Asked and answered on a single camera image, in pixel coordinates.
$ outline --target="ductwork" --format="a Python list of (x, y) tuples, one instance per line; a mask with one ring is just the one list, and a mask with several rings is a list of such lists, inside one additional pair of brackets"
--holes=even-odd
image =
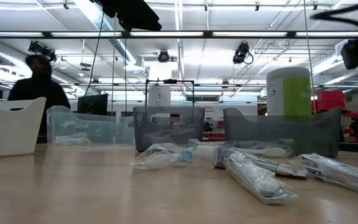
[[(0, 43), (0, 65), (12, 66), (18, 69), (23, 75), (31, 76), (30, 68), (25, 64), (26, 55), (14, 50), (11, 47), (8, 47)], [(58, 70), (53, 70), (52, 77), (57, 77), (58, 79), (65, 80), (68, 83), (77, 83), (78, 80), (75, 80), (68, 75), (59, 72)], [(79, 86), (84, 92), (86, 91), (86, 86)], [(100, 92), (94, 88), (89, 88), (89, 93), (92, 95), (100, 94)]]
[[(81, 12), (92, 22), (92, 24), (100, 30), (100, 25), (103, 22), (102, 31), (114, 31), (114, 26), (111, 23), (111, 19), (107, 16), (103, 17), (103, 11), (99, 5), (85, 0), (74, 0), (74, 3), (78, 6)], [(123, 61), (127, 64), (135, 65), (136, 58), (125, 48), (125, 45), (118, 39), (109, 39), (111, 45), (117, 50), (118, 54), (122, 57)]]

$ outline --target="ceiling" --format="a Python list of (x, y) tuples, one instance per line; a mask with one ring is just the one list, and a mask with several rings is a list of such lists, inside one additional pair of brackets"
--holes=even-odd
[[(64, 0), (0, 0), (0, 31), (97, 31), (84, 11), (77, 8), (74, 0), (68, 0), (69, 10), (62, 8)], [(303, 0), (260, 0), (260, 9), (255, 11), (255, 1), (246, 0), (208, 0), (208, 12), (204, 11), (204, 1), (197, 0), (146, 0), (160, 17), (162, 30), (306, 30)], [(183, 12), (175, 11), (175, 3), (183, 3)], [(313, 7), (313, 2), (306, 0), (306, 5)], [(318, 0), (318, 9), (306, 10), (308, 30), (354, 30), (357, 27), (346, 24), (310, 20), (310, 15), (324, 9), (340, 8), (357, 3), (357, 0)], [(60, 7), (60, 9), (32, 10), (29, 8)], [(345, 15), (357, 19), (358, 12)], [(116, 30), (123, 30), (118, 22)], [(266, 74), (280, 67), (310, 67), (325, 61), (335, 52), (335, 45), (344, 39), (310, 40), (273, 40), (250, 39), (248, 41), (254, 62), (249, 66), (235, 67), (232, 62), (234, 51), (243, 39), (182, 39), (181, 66), (183, 76), (178, 72), (178, 62), (172, 62), (172, 78), (185, 78), (200, 83), (260, 83), (265, 84)], [(10, 52), (28, 55), (31, 39), (0, 39)], [(91, 72), (81, 71), (81, 62), (93, 63), (97, 40), (79, 39), (41, 39), (42, 45), (56, 50), (56, 54), (68, 62), (66, 68), (54, 63), (55, 70), (61, 78), (72, 78), (76, 82), (88, 83)], [(176, 39), (121, 39), (127, 50), (134, 56), (143, 58), (146, 69), (157, 65), (155, 54), (166, 49), (170, 56), (179, 54)], [(119, 52), (106, 40), (100, 40), (97, 57), (93, 67), (93, 78), (103, 83), (144, 82), (143, 73), (125, 71), (124, 62)], [(347, 71), (343, 64), (324, 67), (314, 75), (315, 84), (358, 83), (358, 70)], [(94, 86), (97, 90), (110, 90), (108, 86)], [(243, 88), (242, 91), (255, 91), (255, 88)]]

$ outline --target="clear plastic bin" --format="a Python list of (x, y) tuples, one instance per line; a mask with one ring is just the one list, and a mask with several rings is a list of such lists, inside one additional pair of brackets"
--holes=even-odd
[(64, 106), (53, 106), (47, 118), (50, 147), (135, 144), (133, 117), (76, 114)]
[(235, 108), (223, 109), (227, 140), (274, 141), (286, 139), (296, 155), (317, 153), (336, 157), (341, 134), (340, 108), (313, 116), (243, 116)]
[(154, 143), (186, 144), (189, 139), (202, 141), (204, 115), (205, 108), (199, 107), (135, 107), (136, 150), (145, 151)]

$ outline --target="table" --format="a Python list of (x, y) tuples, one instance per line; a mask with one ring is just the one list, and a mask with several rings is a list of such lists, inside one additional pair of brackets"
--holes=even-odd
[[(0, 223), (358, 223), (358, 193), (282, 179), (300, 198), (264, 205), (206, 154), (188, 167), (133, 169), (131, 147), (47, 149), (0, 158)], [(358, 166), (358, 153), (339, 160)]]

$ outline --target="black hoodie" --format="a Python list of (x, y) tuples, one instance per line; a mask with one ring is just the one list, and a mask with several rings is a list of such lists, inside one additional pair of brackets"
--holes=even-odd
[(45, 103), (44, 114), (40, 126), (40, 134), (46, 134), (46, 110), (56, 105), (70, 108), (70, 103), (68, 102), (63, 88), (58, 83), (52, 81), (52, 67), (50, 66), (50, 63), (42, 56), (31, 55), (25, 60), (29, 67), (33, 59), (41, 61), (45, 68), (44, 73), (42, 75), (33, 74), (31, 78), (17, 81), (9, 94), (8, 100), (34, 100), (38, 97), (46, 97), (47, 102)]

